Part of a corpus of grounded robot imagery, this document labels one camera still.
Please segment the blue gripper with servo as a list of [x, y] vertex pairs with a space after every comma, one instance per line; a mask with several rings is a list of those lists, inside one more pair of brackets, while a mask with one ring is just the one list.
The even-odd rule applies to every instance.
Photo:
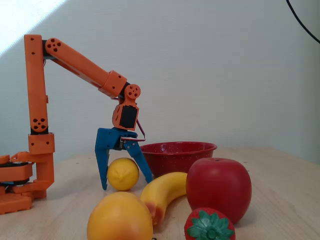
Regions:
[[142, 150], [137, 141], [125, 140], [121, 142], [121, 137], [137, 138], [138, 134], [133, 131], [128, 131], [120, 128], [99, 128], [97, 131], [95, 142], [95, 156], [99, 171], [99, 177], [104, 191], [107, 190], [107, 172], [110, 150], [124, 150], [126, 148], [129, 155], [137, 163], [139, 169], [143, 173], [147, 183], [153, 180], [150, 167], [142, 153]]

